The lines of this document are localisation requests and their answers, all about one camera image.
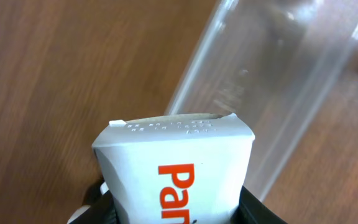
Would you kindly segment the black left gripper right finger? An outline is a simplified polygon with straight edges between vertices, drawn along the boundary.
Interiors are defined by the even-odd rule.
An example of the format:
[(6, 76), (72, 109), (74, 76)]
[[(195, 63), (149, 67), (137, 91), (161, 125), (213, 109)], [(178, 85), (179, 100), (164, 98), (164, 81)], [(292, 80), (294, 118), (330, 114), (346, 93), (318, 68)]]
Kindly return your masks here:
[(287, 224), (261, 201), (242, 187), (239, 206), (231, 217), (232, 224)]

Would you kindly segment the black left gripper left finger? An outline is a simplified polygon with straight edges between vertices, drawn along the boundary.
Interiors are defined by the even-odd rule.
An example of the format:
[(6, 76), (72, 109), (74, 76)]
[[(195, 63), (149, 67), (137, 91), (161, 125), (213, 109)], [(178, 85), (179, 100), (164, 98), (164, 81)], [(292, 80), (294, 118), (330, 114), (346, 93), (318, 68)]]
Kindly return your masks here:
[(82, 206), (71, 215), (67, 223), (119, 224), (113, 197), (104, 179), (99, 179), (87, 189)]

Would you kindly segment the white Panadol medicine box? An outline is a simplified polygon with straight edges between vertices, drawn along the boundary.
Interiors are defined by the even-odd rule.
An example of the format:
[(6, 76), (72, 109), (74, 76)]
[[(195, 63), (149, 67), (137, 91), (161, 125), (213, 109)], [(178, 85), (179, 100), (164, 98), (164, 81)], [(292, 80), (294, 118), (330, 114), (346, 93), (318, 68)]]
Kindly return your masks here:
[(255, 136), (235, 114), (111, 121), (92, 148), (121, 223), (229, 223)]

